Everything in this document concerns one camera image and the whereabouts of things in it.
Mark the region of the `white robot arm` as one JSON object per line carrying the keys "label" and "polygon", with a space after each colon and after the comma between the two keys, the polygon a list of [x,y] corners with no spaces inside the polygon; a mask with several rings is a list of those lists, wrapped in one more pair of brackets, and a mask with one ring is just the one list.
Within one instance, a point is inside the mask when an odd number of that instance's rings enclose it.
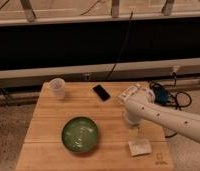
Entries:
{"label": "white robot arm", "polygon": [[138,125],[145,119],[200,143],[200,115],[155,104],[155,96],[149,89],[124,91],[120,98],[130,125]]}

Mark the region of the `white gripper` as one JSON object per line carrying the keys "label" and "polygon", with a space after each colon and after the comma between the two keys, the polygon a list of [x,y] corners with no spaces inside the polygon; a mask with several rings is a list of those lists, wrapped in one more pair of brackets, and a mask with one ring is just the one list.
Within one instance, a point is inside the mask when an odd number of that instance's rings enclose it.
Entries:
{"label": "white gripper", "polygon": [[125,120],[129,125],[129,139],[134,140],[138,137],[139,125],[141,119],[135,115],[131,115],[129,112],[125,113]]}

